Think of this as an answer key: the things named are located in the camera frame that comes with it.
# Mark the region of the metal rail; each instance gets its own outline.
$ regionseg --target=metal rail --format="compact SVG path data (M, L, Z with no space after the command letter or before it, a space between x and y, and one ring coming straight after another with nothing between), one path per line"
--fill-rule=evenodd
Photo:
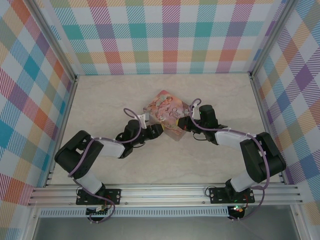
M224 184L119 184L106 188L122 189L121 203L117 208L126 207L200 207L232 206L235 204L211 204L205 196L208 186L224 187ZM35 188L29 201L31 208L79 207L76 205L76 185L48 185ZM260 190L253 191L255 203L262 199ZM302 204L298 187L283 183L271 183L265 191L264 205Z
M286 2L286 5L284 6L284 8L282 10L282 13L281 13L280 17L278 18L266 45L262 49L260 56L258 57L258 59L255 63L255 66L253 67L253 70L251 72L251 75L253 78L257 75L257 73L259 72L259 70L261 69L263 64L265 63L271 49L273 48L275 42L278 40L278 37L280 36L282 30L284 29L284 27L287 23L287 20L291 16L291 13L295 9L298 2L299 2L299 0L288 0Z
M77 74L72 69L70 62L68 61L64 51L62 50L58 40L55 37L55 34L52 32L49 24L47 23L45 17L43 16L40 8L38 7L38 5L35 3L34 0L24 0L24 3L29 9L36 23L39 25L41 32L43 33L50 47L53 49L54 53L59 59L66 74L70 79L72 79L75 82L77 78Z

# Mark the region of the aluminum frame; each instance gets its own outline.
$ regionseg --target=aluminum frame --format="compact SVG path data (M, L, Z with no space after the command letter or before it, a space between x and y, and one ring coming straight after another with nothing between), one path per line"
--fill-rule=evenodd
M299 0L287 0L282 13L280 14L278 20L275 23L274 28L272 29L270 36L267 40L266 45L262 49L252 71L251 76L254 79L256 74L259 72L263 64L265 63L268 54L270 53L272 47L274 46L275 42L278 40L278 37L280 36L282 30L284 29L287 20L291 16L291 13L295 9L296 5L298 4Z
M205 195L209 186L224 187L222 183L208 184L114 184L106 185L110 189L122 189L121 202L117 208L126 207L201 207L201 206L235 206L236 203L211 204ZM76 205L76 185L50 184L35 188L29 201L30 208L79 207ZM253 191L255 203L262 198L260 190ZM300 205L303 199L295 185L271 183L265 190L264 205Z
M256 83L255 83L253 77L251 76L251 74L249 73L248 75L249 75L249 80L250 80L251 87L253 90L253 94L254 94L254 97L256 100L256 104L257 104L259 112L260 112L260 116L262 119L264 129L266 130L267 133L271 134L271 136L272 136L271 127L269 125L268 118L267 118L265 111L264 111L264 108L263 108L262 99L260 98L260 95L258 94ZM283 182L284 184L289 184L289 180L288 180L288 177L287 177L287 174L285 171L281 172L280 179L281 179L281 182ZM308 229L308 224L306 221L307 216L304 213L304 209L302 208L302 206L292 204L292 205L290 205L290 207L291 207L293 219L295 221L295 225L298 230L300 238L302 240L315 239L315 238L312 238L312 234L310 233L310 231Z
M62 50L55 34L52 32L49 24L47 23L45 17L43 16L38 4L35 0L23 0L27 8L29 9L31 15L35 19L36 23L39 25L41 32L45 36L49 45L53 49L60 63L62 64L66 74L74 82L76 81L77 74L74 72L69 60L67 59L64 51Z

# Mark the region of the table surface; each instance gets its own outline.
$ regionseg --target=table surface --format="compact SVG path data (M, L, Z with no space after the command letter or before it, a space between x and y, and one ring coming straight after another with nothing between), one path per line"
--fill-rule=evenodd
M78 131L115 138L130 120L123 108L142 113L161 91L190 104L201 98L212 105L220 124L245 133L264 131L252 87L245 73L81 76L63 136L65 144ZM227 146L196 141L186 133L180 141L166 134L147 141L125 159L99 156L91 167L108 184L224 183L245 169L242 153ZM71 184L56 164L52 184ZM271 178L278 182L278 176Z

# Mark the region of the plaid wall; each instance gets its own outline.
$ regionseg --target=plaid wall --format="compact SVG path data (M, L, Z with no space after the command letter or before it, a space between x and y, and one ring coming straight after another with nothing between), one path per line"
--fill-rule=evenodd
M300 0L257 74L287 175L320 236L320 1Z
M252 61L250 68L249 68L249 72L251 72L254 69L256 62L260 56L260 53L261 53L262 49L265 47L265 45L267 44L269 37L270 37L270 34L271 34L273 28L276 26L276 23L282 13L282 11L284 10L284 7L285 7L287 1L288 0L281 0L281 3L279 5L273 19L272 19L267 31L265 32L265 35L264 35L260 45L259 45L259 49L256 51L256 54L254 55L253 61Z
M248 72L268 33L270 10L284 5L281 0L37 2L58 39L66 36L60 42L75 71L86 75ZM59 26L53 24L56 17Z
M55 147L71 80L23 0L0 0L0 240L23 213Z

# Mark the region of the enclosure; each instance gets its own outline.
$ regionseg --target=enclosure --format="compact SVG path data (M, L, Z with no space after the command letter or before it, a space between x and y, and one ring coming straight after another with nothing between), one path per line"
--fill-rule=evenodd
M319 1L1 0L0 16L0 239L319 239ZM57 151L81 130L116 138L123 108L162 90L272 136L287 167L253 190L254 216L232 222L206 196L246 169L242 152L190 132L97 157L122 190L108 221L76 205Z

